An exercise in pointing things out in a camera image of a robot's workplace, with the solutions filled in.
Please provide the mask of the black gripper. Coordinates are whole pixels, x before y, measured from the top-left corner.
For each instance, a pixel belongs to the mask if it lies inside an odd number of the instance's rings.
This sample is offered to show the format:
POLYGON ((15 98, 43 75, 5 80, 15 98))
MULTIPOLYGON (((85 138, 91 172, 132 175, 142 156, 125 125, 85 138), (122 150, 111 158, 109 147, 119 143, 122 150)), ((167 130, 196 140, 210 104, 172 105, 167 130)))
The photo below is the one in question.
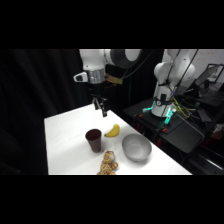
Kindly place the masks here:
POLYGON ((102 110, 103 117, 107 116, 107 111, 109 110, 109 101, 106 98, 106 83, 99 83, 99 84, 90 84, 89 85, 90 96, 92 103, 94 104, 95 110, 102 110))

